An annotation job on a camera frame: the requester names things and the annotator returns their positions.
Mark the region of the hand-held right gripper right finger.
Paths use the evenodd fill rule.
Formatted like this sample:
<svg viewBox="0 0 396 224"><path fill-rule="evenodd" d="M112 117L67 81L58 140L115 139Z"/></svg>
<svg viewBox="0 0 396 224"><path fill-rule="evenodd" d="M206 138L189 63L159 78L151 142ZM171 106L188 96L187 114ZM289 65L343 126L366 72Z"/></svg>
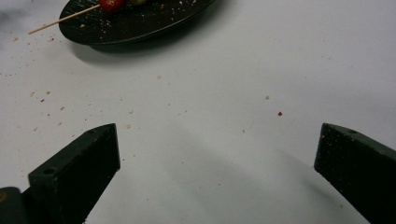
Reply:
<svg viewBox="0 0 396 224"><path fill-rule="evenodd" d="M396 224L396 151L357 131L324 123L314 169L370 224Z"/></svg>

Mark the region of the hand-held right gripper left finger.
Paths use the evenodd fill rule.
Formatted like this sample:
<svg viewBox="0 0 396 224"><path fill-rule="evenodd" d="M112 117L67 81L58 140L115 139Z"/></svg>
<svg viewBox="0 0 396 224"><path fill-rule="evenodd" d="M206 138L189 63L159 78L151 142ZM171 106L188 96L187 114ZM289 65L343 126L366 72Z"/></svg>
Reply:
<svg viewBox="0 0 396 224"><path fill-rule="evenodd" d="M32 224L82 224L120 169L114 123L88 130L29 175Z"/></svg>

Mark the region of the thin wooden skewer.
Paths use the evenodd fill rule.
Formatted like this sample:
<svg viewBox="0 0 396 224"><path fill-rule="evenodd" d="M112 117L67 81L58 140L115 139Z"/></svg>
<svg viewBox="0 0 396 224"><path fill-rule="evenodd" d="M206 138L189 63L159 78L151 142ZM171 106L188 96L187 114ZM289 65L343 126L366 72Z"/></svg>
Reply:
<svg viewBox="0 0 396 224"><path fill-rule="evenodd" d="M97 8L99 8L99 7L100 7L100 5L95 5L95 6L86 8L86 9L84 9L84 10L81 10L81 11L79 11L79 12L76 12L76 13L74 13L74 14L72 14L72 15L69 15L69 16L66 16L66 17L64 17L64 18L61 18L61 19L59 19L59 20L57 20L57 21L53 21L53 22L48 23L48 24L43 24L41 27L36 28L36 29L34 29L34 30L28 32L28 35L31 35L31 34L34 34L34 33L36 33L36 32L39 32L39 31L41 31L41 30L47 29L47 28L49 28L49 27L51 27L51 26L53 26L53 25L55 25L55 24L58 24L58 23L60 23L60 22L62 22L62 21L70 20L70 19L72 19L72 18L75 18L76 16L79 16L79 15L82 15L82 14L87 13L87 12L89 12L89 11L95 10L95 9L97 9Z"/></svg>

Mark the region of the black round textured plate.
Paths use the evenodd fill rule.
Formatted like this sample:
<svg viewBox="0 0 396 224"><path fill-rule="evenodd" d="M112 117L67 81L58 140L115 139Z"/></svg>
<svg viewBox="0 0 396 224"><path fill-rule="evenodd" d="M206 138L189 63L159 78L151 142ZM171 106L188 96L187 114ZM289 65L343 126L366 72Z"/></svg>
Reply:
<svg viewBox="0 0 396 224"><path fill-rule="evenodd" d="M112 14L100 8L59 23L68 40L86 46L108 46L141 41L181 25L215 0L148 0Z"/></svg>

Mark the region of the red cored hawthorn fruit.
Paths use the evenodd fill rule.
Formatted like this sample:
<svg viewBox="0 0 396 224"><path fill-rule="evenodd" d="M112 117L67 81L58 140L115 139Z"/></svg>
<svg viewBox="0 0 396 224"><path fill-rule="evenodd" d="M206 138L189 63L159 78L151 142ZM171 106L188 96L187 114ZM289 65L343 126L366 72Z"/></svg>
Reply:
<svg viewBox="0 0 396 224"><path fill-rule="evenodd" d="M98 4L104 13L113 13L123 8L125 0L98 0Z"/></svg>

